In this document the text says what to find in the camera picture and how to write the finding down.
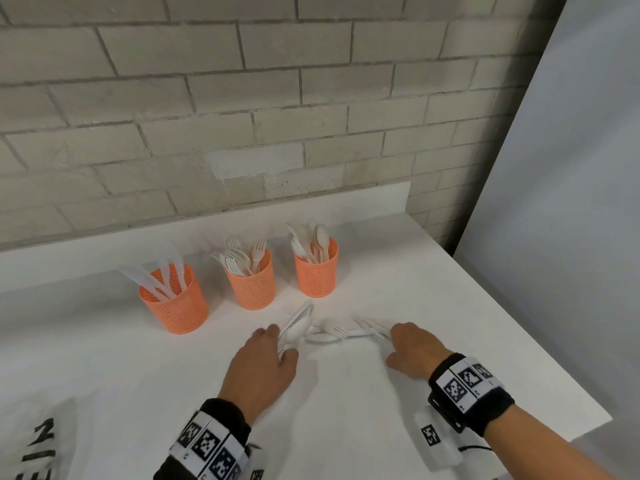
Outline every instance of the cutlery holder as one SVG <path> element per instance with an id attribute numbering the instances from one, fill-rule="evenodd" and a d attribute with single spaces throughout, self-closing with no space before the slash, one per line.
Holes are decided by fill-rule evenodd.
<path id="1" fill-rule="evenodd" d="M 196 330 L 204 323 L 209 316 L 209 306 L 202 296 L 200 285 L 191 266 L 184 266 L 187 290 L 180 294 L 178 294 L 180 281 L 175 266 L 171 265 L 170 270 L 169 284 L 171 290 L 177 295 L 175 298 L 160 301 L 142 286 L 138 290 L 138 295 L 169 332 L 181 335 Z M 160 269 L 156 269 L 151 275 L 164 284 Z"/>
<path id="2" fill-rule="evenodd" d="M 225 270 L 238 304 L 247 310 L 260 310 L 276 297 L 276 281 L 273 277 L 271 252 L 268 249 L 264 252 L 258 270 L 258 273 L 247 277 L 235 276 Z"/>
<path id="3" fill-rule="evenodd" d="M 338 243 L 333 238 L 329 240 L 329 261 L 313 264 L 295 255 L 293 258 L 296 260 L 298 286 L 302 293 L 311 298 L 322 298 L 334 290 L 338 269 Z"/>

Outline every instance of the white table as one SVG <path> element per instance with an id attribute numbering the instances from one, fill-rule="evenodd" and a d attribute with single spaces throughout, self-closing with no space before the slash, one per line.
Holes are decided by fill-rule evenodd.
<path id="1" fill-rule="evenodd" d="M 330 232 L 340 243 L 338 283 L 316 300 L 316 317 L 415 322 L 449 348 L 478 357 L 521 407 L 567 440 L 610 420 L 411 217 L 375 217 Z M 56 400 L 80 398 L 70 480 L 151 478 L 192 412 L 217 394 L 251 332 L 283 324 L 307 299 L 286 242 L 271 247 L 275 301 L 248 312 L 225 285 L 210 298 L 207 322 L 185 336 L 165 332 L 136 300 L 4 334 L 0 401 L 41 390 Z M 504 473 L 485 451 L 465 452 L 455 469 L 426 468 L 412 418 L 427 391 L 386 369 L 389 351 L 378 339 L 300 347 L 298 376 L 251 435 L 269 451 L 267 478 L 490 480 Z"/>

